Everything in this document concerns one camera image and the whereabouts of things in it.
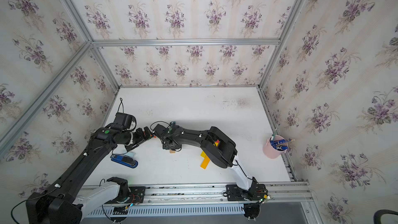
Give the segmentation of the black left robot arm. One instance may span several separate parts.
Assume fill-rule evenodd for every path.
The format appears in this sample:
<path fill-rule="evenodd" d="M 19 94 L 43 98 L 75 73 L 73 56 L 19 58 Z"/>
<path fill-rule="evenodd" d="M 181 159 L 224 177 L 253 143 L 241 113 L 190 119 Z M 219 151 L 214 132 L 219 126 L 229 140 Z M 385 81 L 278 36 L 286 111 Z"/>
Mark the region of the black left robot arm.
<path fill-rule="evenodd" d="M 26 201 L 30 224 L 78 224 L 89 213 L 108 201 L 126 203 L 131 191 L 126 179 L 111 177 L 82 201 L 76 198 L 99 163 L 118 145 L 131 151 L 153 138 L 148 127 L 131 128 L 134 116 L 117 113 L 114 122 L 97 129 L 88 145 L 72 165 L 43 193 L 33 193 Z"/>

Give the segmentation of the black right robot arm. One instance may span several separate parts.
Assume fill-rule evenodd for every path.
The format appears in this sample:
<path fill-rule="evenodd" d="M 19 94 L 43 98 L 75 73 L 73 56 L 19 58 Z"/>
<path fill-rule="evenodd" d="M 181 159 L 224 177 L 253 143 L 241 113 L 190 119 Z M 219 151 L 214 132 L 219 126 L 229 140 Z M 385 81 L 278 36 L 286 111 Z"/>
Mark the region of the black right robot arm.
<path fill-rule="evenodd" d="M 258 182 L 244 169 L 237 155 L 236 144 L 219 128 L 196 131 L 179 125 L 164 127 L 158 124 L 154 134 L 160 139 L 165 150 L 178 151 L 183 145 L 199 147 L 216 166 L 231 169 L 235 173 L 236 185 L 241 189 L 243 198 L 253 198 L 257 193 Z"/>

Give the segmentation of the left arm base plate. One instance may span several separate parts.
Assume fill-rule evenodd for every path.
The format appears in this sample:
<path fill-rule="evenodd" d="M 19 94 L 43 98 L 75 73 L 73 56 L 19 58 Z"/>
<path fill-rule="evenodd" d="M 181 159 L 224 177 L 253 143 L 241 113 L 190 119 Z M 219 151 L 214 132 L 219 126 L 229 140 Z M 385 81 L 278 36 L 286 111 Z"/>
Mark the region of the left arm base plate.
<path fill-rule="evenodd" d="M 108 203 L 118 203 L 118 204 L 139 204 L 143 203 L 145 196 L 146 187 L 137 186 L 131 187 L 128 189 L 120 189 L 117 197 Z"/>

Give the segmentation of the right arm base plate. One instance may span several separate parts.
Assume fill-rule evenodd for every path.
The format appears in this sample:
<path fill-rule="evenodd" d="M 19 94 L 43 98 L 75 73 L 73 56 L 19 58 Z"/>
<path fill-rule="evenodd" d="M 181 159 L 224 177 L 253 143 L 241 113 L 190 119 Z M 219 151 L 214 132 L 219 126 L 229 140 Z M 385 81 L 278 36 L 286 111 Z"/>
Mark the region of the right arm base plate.
<path fill-rule="evenodd" d="M 226 185 L 226 191 L 223 196 L 228 201 L 260 201 L 267 198 L 268 190 L 264 184 L 258 184 L 253 189 L 247 191 L 239 188 L 237 185 Z"/>

